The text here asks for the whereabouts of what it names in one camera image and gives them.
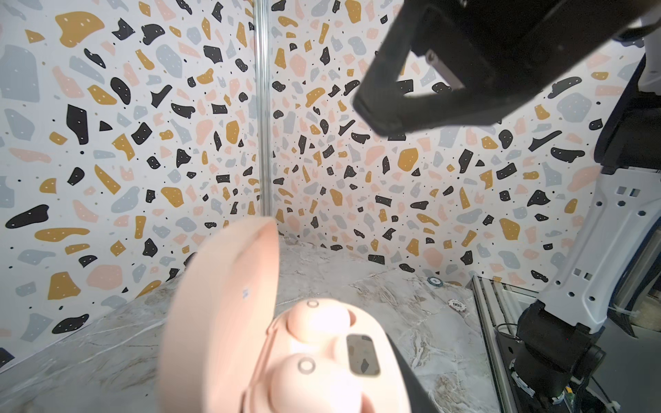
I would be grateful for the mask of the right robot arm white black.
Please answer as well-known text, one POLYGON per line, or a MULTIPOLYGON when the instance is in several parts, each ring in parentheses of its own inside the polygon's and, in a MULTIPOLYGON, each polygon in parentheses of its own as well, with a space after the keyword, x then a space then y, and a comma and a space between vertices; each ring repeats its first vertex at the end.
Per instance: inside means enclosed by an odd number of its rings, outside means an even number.
POLYGON ((516 333, 487 337, 507 412, 612 412, 589 390, 608 320, 623 330, 660 276, 660 4, 657 1, 407 1, 361 82, 354 107, 381 136, 492 125, 604 42, 646 53, 594 157, 592 205, 556 277, 516 333))

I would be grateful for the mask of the pink earbud charging case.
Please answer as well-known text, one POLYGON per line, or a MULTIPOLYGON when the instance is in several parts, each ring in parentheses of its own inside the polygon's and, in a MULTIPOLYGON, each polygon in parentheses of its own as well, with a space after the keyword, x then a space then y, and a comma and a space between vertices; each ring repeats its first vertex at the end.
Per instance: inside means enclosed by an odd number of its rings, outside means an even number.
POLYGON ((380 323, 336 299, 307 298, 275 313, 277 224, 249 217, 196 253, 177 288, 160 346, 164 412, 276 412, 275 368, 309 354, 339 363, 361 382, 359 412, 409 412, 398 363, 380 323))

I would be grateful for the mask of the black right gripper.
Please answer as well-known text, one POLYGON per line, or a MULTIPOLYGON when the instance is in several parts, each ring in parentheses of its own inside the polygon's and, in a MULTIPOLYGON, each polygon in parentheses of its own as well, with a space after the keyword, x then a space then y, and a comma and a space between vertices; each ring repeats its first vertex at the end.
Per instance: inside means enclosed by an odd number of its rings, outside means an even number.
POLYGON ((447 126, 490 126, 536 89, 459 89, 403 95, 409 51, 454 88, 541 88, 618 36, 658 1, 405 1, 354 96, 380 136, 447 126))

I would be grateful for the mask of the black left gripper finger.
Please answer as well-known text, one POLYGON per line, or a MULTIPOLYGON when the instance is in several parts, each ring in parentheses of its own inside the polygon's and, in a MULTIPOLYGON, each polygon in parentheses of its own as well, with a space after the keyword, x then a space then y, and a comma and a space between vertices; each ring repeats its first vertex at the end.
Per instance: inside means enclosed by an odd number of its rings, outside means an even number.
POLYGON ((438 409, 391 337, 387 336, 404 380, 411 413, 438 413, 438 409))

